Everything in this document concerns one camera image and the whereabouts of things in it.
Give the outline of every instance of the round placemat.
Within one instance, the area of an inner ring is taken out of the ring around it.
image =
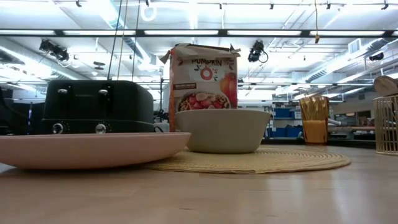
[[[146,164],[156,170],[234,174],[264,174],[270,172],[294,172],[301,170],[332,169],[350,164],[343,155],[260,147],[249,154],[207,154],[190,151]]]

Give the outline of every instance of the box flap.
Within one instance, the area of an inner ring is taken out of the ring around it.
[[[238,52],[240,49],[230,49],[224,47],[212,47],[205,45],[195,45],[195,44],[177,44],[171,51],[168,51],[160,61],[166,63],[170,57],[170,54],[179,57],[180,59],[214,59],[214,58],[236,58],[240,57]]]

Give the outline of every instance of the wooden table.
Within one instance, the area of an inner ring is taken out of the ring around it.
[[[27,172],[0,165],[0,223],[398,222],[398,157],[370,149],[280,147],[338,152],[353,163],[264,175],[133,167]]]

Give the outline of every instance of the toaster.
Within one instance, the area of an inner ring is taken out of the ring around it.
[[[154,132],[153,97],[129,81],[53,80],[42,134]]]

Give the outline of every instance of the white bowl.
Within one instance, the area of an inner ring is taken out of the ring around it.
[[[249,153],[261,143],[271,114],[239,109],[190,110],[176,114],[181,131],[191,133],[187,144],[195,152]]]

